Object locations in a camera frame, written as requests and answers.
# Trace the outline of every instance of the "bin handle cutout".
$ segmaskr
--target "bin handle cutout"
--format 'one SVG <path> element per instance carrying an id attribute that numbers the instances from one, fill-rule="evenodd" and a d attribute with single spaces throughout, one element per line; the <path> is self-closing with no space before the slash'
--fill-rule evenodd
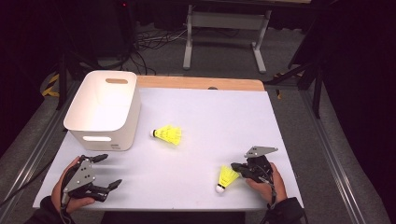
<path id="1" fill-rule="evenodd" d="M 110 137 L 104 137 L 104 136 L 83 136 L 82 139 L 88 142 L 110 142 L 111 138 Z"/>
<path id="2" fill-rule="evenodd" d="M 119 78 L 106 78 L 106 82 L 113 84 L 128 84 L 127 79 L 119 79 Z"/>

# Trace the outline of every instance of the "shuttlecock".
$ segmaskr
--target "shuttlecock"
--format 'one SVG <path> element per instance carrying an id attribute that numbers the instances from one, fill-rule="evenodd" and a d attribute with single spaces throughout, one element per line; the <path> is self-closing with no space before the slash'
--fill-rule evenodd
<path id="1" fill-rule="evenodd" d="M 231 183 L 233 183 L 235 179 L 238 178 L 238 176 L 239 174 L 235 172 L 233 169 L 225 165 L 222 165 L 220 171 L 219 183 L 216 185 L 216 192 L 217 193 L 224 192 L 225 188 L 227 188 Z"/>
<path id="2" fill-rule="evenodd" d="M 153 130 L 150 132 L 151 137 L 157 137 L 166 141 L 178 145 L 181 138 L 181 130 L 177 127 L 172 127 L 172 125 L 166 125 L 160 129 Z"/>

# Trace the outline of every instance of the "black sleeve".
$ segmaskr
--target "black sleeve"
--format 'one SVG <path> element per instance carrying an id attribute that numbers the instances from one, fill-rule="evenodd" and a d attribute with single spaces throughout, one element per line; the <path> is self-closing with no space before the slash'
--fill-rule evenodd
<path id="1" fill-rule="evenodd" d="M 304 209 L 300 206 L 297 198 L 288 198 L 277 203 L 275 208 L 268 209 L 264 220 L 270 224 L 300 224 L 300 218 L 303 215 Z"/>
<path id="2" fill-rule="evenodd" d="M 63 222 L 50 196 L 47 196 L 41 201 L 40 208 L 35 210 L 25 224 L 63 224 Z"/>

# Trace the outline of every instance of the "human hand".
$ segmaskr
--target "human hand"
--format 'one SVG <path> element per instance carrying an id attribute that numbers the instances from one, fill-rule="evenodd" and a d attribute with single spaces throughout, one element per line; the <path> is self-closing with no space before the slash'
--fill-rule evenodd
<path id="1" fill-rule="evenodd" d="M 76 157 L 67 167 L 64 169 L 61 177 L 59 178 L 58 183 L 56 183 L 55 187 L 52 190 L 51 200 L 53 205 L 55 206 L 56 210 L 60 212 L 61 210 L 61 187 L 62 181 L 64 180 L 64 176 L 66 175 L 67 171 L 77 164 L 79 157 Z M 82 199 L 74 199 L 71 198 L 69 204 L 67 205 L 66 212 L 71 214 L 72 212 L 78 210 L 80 207 L 95 203 L 95 199 L 93 198 L 82 198 Z"/>
<path id="2" fill-rule="evenodd" d="M 276 169 L 276 166 L 271 163 L 271 167 L 273 169 L 273 179 L 274 179 L 274 186 L 276 190 L 276 203 L 280 203 L 283 200 L 288 198 L 286 194 L 285 184 L 283 183 L 282 176 L 280 175 L 279 171 Z M 272 190 L 268 184 L 265 183 L 257 183 L 256 181 L 248 178 L 247 184 L 257 190 L 260 195 L 267 201 L 270 205 L 272 205 Z"/>

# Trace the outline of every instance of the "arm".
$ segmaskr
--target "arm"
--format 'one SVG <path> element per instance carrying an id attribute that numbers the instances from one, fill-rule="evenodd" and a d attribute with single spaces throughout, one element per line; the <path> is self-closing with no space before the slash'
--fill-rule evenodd
<path id="1" fill-rule="evenodd" d="M 75 158 L 67 167 L 64 169 L 59 181 L 56 183 L 52 190 L 51 196 L 44 198 L 40 203 L 40 208 L 37 209 L 34 214 L 27 220 L 26 224 L 57 224 L 63 223 L 59 214 L 61 208 L 61 185 L 64 180 L 66 172 L 75 164 L 77 164 L 79 157 Z M 94 203 L 95 200 L 92 198 L 82 198 L 70 200 L 67 206 L 66 212 L 71 214 L 78 210 L 82 206 Z"/>
<path id="2" fill-rule="evenodd" d="M 288 198 L 282 176 L 273 163 L 271 163 L 271 167 L 273 169 L 273 180 L 276 190 L 276 205 L 271 209 L 271 204 L 268 204 L 268 210 L 264 220 L 269 221 L 270 224 L 301 223 L 300 218 L 304 215 L 303 208 L 296 198 Z M 272 190 L 268 184 L 257 183 L 252 179 L 247 179 L 247 184 L 257 190 L 265 201 L 271 202 Z"/>

